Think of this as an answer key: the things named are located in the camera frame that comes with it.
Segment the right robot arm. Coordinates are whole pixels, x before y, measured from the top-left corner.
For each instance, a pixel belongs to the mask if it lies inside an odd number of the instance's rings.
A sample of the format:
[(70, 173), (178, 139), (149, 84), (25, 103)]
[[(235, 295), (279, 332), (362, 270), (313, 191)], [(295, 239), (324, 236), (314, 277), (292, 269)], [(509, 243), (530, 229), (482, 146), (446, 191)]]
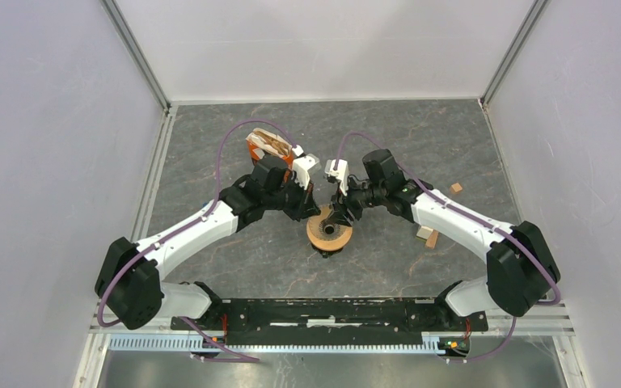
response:
[(484, 276), (461, 280), (445, 289), (436, 305), (437, 324), (454, 330), (467, 316), (501, 309), (521, 317), (537, 305), (560, 301), (560, 271), (541, 230), (524, 221), (518, 225), (477, 213), (446, 197), (429, 183), (407, 173), (387, 149), (369, 152), (362, 159), (366, 179), (349, 173), (343, 159), (331, 159), (325, 174), (337, 191), (332, 197), (332, 223), (352, 226), (365, 209), (383, 206), (397, 217), (427, 227), (480, 258)]

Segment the clear glass dripper cone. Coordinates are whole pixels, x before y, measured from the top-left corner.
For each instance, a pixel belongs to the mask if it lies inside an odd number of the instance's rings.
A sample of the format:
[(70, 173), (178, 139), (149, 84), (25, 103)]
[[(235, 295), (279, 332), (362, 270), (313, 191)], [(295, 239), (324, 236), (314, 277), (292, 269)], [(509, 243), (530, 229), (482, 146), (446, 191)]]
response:
[(338, 239), (347, 232), (345, 226), (326, 225), (325, 219), (329, 215), (330, 210), (325, 209), (320, 215), (309, 220), (310, 231), (316, 238), (322, 240)]

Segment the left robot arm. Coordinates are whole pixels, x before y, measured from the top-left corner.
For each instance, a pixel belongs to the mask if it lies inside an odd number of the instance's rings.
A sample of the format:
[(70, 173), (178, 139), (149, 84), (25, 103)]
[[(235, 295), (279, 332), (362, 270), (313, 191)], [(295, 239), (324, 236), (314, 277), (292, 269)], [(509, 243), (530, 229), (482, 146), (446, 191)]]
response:
[(136, 330), (156, 318), (186, 316), (202, 329), (216, 327), (222, 308), (206, 287), (167, 283), (167, 275), (207, 246), (259, 221), (267, 211), (283, 212), (293, 221), (318, 215), (311, 181), (311, 171), (318, 166), (312, 154), (291, 164), (266, 155), (251, 173), (223, 188), (192, 216), (137, 242), (125, 237), (112, 242), (95, 284), (98, 324)]

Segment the dark glass carafe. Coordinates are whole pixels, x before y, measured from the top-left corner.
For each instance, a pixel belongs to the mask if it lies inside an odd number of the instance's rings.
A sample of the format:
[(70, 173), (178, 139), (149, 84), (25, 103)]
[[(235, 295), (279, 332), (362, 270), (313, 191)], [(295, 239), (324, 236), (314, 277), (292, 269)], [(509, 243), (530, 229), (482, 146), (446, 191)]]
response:
[(314, 250), (322, 257), (322, 258), (329, 258), (333, 255), (337, 255), (339, 253), (341, 253), (343, 251), (342, 248), (338, 249), (338, 250), (332, 250), (332, 251), (326, 251), (317, 247), (314, 247)]

